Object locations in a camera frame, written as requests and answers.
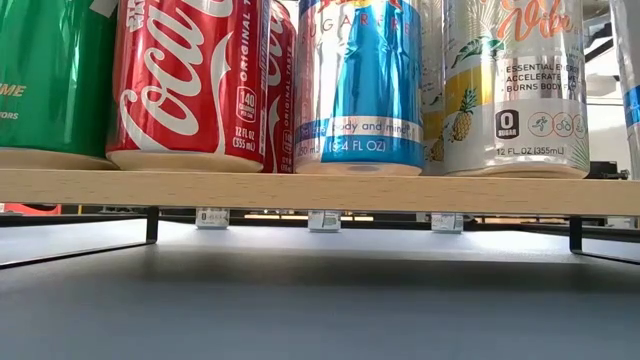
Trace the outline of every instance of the silver and blue can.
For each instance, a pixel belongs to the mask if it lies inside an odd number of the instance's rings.
[[[298,173],[418,175],[420,0],[302,0]]]
[[[634,180],[640,179],[640,2],[611,0]]]

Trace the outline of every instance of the green can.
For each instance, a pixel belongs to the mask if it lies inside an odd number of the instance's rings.
[[[113,168],[116,2],[0,0],[0,167]]]

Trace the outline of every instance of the red can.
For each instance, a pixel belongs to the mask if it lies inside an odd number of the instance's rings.
[[[293,66],[296,29],[289,11],[271,3],[267,155],[262,172],[293,172]]]
[[[269,0],[121,0],[109,159],[123,170],[260,171],[268,15]]]

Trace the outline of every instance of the coca-cola logo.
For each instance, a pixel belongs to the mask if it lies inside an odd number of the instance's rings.
[[[280,85],[282,75],[280,73],[280,66],[278,65],[278,58],[282,57],[282,46],[278,41],[278,36],[282,35],[284,31],[282,27],[282,20],[284,16],[280,12],[277,6],[271,7],[271,33],[269,35],[269,87]],[[276,143],[275,143],[275,129],[276,124],[280,121],[278,116],[278,103],[280,102],[280,96],[273,100],[273,103],[269,107],[269,140],[271,140],[271,154],[273,156],[273,172],[277,171],[276,168]]]
[[[127,26],[129,29],[143,24],[144,19],[139,16],[144,14],[145,0],[129,0],[128,5],[134,5],[127,9]],[[227,17],[233,12],[233,0],[181,0],[183,3],[197,9],[209,16]],[[129,13],[133,11],[133,22],[129,23]],[[166,148],[147,135],[134,121],[128,111],[128,105],[141,101],[142,106],[149,115],[162,124],[167,129],[185,136],[193,136],[199,130],[198,119],[193,115],[191,109],[181,101],[180,97],[196,96],[202,90],[200,77],[194,66],[201,65],[204,61],[199,46],[204,43],[204,36],[197,24],[176,6],[175,12],[181,19],[175,19],[155,7],[149,5],[146,28],[155,40],[154,45],[144,51],[143,59],[147,70],[156,78],[159,86],[148,85],[140,90],[138,95],[134,90],[125,89],[120,94],[120,116],[122,123],[130,138],[141,150],[165,150]],[[169,29],[173,34],[177,34],[182,40],[177,42],[162,29]],[[226,62],[226,47],[232,32],[227,34],[216,45],[211,58],[211,84],[214,103],[218,117],[219,142],[217,151],[224,151],[224,131],[222,126],[222,116],[220,114],[220,83],[227,71],[231,69]],[[190,74],[190,79],[185,81],[176,78],[166,72],[158,65],[156,60],[163,60],[165,52],[168,51],[184,66]],[[183,117],[177,117],[168,113],[164,109],[165,102],[170,101],[180,108]]]
[[[127,2],[127,27],[129,32],[139,30],[144,22],[144,1],[129,0]]]

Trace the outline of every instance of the calorie label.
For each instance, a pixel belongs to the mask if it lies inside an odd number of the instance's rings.
[[[238,86],[236,115],[246,122],[256,121],[256,93],[246,86]]]

